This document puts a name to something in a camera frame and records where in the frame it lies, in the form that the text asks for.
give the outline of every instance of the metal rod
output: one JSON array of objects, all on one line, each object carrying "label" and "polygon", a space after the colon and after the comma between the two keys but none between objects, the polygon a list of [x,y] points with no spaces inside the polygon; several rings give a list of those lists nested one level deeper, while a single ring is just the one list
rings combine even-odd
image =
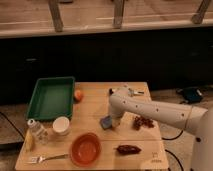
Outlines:
[{"label": "metal rod", "polygon": [[60,10],[58,6],[58,0],[48,0],[53,25],[55,27],[56,32],[63,31],[63,22],[61,20]]},{"label": "metal rod", "polygon": [[196,12],[191,18],[191,21],[194,24],[201,24],[203,22],[203,18],[205,16],[205,13],[209,7],[209,4],[211,3],[211,0],[203,0]]},{"label": "metal rod", "polygon": [[113,23],[113,26],[116,29],[121,28],[122,23],[123,23],[124,2],[125,2],[125,0],[114,0],[115,9],[114,9],[114,23]]}]

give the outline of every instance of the fork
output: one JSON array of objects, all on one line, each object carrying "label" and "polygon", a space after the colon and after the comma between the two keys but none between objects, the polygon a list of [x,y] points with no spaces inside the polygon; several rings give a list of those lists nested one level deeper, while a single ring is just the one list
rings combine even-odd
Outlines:
[{"label": "fork", "polygon": [[43,156],[29,157],[27,163],[36,164],[36,163],[41,163],[45,160],[64,159],[64,158],[67,158],[68,156],[69,156],[68,154],[63,154],[63,155],[58,155],[53,157],[43,157]]}]

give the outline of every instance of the white cup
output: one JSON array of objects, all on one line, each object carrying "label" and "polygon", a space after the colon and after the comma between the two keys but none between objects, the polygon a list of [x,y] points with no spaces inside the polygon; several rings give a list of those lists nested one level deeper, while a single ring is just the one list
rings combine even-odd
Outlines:
[{"label": "white cup", "polygon": [[58,117],[53,122],[53,131],[59,135],[67,135],[70,131],[70,121],[67,117]]}]

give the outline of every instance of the green tray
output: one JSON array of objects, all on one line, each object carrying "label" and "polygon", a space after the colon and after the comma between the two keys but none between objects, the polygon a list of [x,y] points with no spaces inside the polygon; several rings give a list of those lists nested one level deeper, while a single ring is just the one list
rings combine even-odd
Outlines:
[{"label": "green tray", "polygon": [[51,121],[72,116],[74,77],[38,79],[30,100],[27,119]]}]

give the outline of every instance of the black cabinet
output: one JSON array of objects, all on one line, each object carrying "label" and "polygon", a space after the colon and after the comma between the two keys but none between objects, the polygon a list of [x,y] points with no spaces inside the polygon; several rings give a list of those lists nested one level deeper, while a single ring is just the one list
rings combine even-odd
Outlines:
[{"label": "black cabinet", "polygon": [[212,27],[1,39],[0,103],[29,101],[40,77],[211,84]]}]

